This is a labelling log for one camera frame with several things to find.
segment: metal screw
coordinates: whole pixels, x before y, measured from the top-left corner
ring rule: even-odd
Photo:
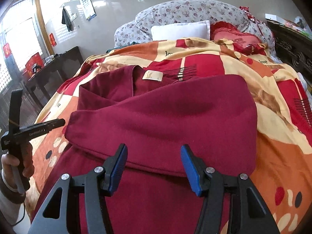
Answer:
[[[61,179],[62,180],[67,180],[69,178],[69,174],[65,173],[62,175]]]
[[[103,167],[102,167],[102,166],[95,167],[94,171],[95,171],[96,173],[100,173],[100,172],[103,171]]]
[[[208,173],[214,173],[215,172],[215,169],[213,167],[207,167],[206,168],[206,172]]]
[[[239,176],[240,176],[240,177],[241,177],[241,179],[243,179],[243,180],[248,179],[248,175],[247,175],[247,174],[245,174],[245,173],[241,173]]]

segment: window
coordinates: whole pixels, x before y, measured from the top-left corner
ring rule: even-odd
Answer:
[[[11,80],[12,78],[7,71],[7,66],[4,62],[4,56],[2,55],[2,51],[0,50],[0,92],[4,90],[4,88]]]
[[[37,25],[33,0],[22,0],[12,6],[3,18],[1,28],[20,71],[35,53],[39,52],[41,58],[48,56]]]

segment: blue gripper pad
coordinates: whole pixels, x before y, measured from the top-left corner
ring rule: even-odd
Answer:
[[[202,189],[200,187],[199,174],[195,168],[194,158],[195,156],[193,155],[191,149],[188,146],[183,145],[181,147],[182,164],[192,191],[200,197],[202,195]]]
[[[121,152],[119,153],[118,159],[116,161],[116,164],[113,167],[113,170],[110,174],[110,185],[108,188],[110,194],[113,194],[119,186],[119,182],[121,180],[124,167],[126,166],[127,158],[128,158],[128,148],[126,145],[123,145],[123,148],[121,149]]]

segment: size tag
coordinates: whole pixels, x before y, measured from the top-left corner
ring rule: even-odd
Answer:
[[[142,79],[148,79],[148,80],[154,80],[154,81],[161,82],[161,80],[163,79],[163,72],[148,70],[145,72]]]

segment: glossy wall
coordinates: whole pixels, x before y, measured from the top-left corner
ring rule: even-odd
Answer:
[[[115,30],[135,19],[140,11],[170,0],[91,0],[97,16],[86,21],[79,0],[40,0],[47,33],[53,33],[57,45],[55,53],[63,53],[79,46],[83,58],[93,54],[104,54],[114,47]],[[294,20],[301,15],[292,0],[219,0],[234,6],[248,6],[251,13],[264,20],[264,14],[275,14]],[[76,13],[74,31],[68,32],[61,24],[63,6],[69,14]]]

